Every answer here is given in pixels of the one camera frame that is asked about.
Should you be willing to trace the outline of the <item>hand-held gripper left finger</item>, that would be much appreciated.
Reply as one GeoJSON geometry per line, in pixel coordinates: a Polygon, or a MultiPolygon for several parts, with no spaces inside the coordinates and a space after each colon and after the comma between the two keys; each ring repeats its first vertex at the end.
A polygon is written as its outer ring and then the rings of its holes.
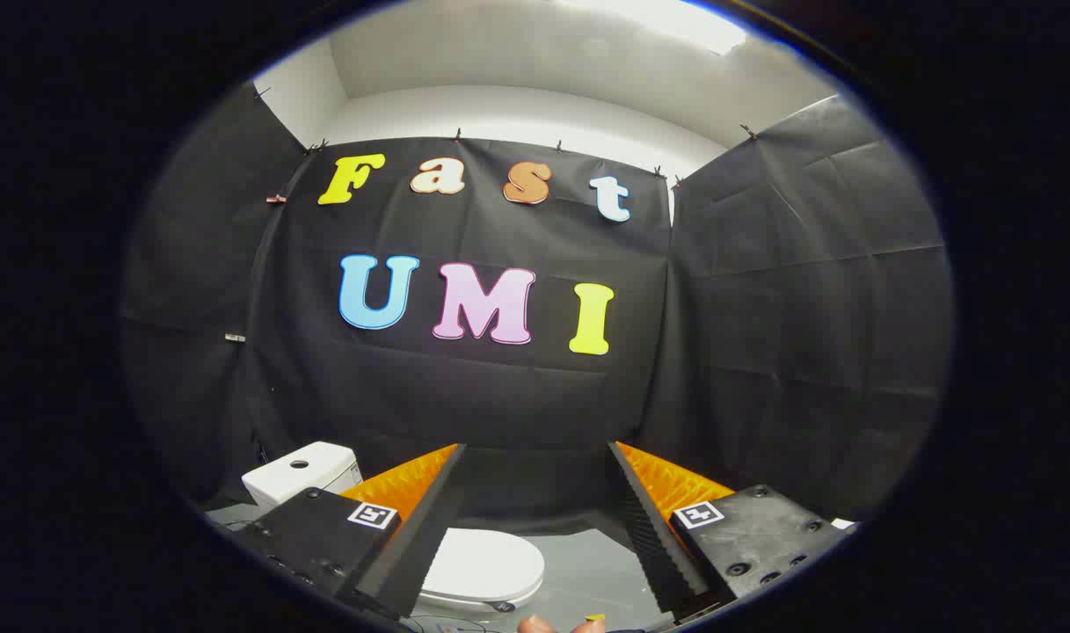
{"type": "Polygon", "coordinates": [[[310,592],[401,621],[461,510],[465,452],[458,442],[341,493],[309,487],[230,536],[310,592]]]}

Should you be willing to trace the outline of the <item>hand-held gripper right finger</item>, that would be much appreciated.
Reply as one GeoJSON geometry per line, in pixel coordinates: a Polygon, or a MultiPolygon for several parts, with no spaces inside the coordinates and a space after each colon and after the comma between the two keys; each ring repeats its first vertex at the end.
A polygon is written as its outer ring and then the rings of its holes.
{"type": "Polygon", "coordinates": [[[763,593],[855,532],[771,487],[716,484],[620,441],[608,444],[607,472],[652,597],[675,622],[763,593]]]}

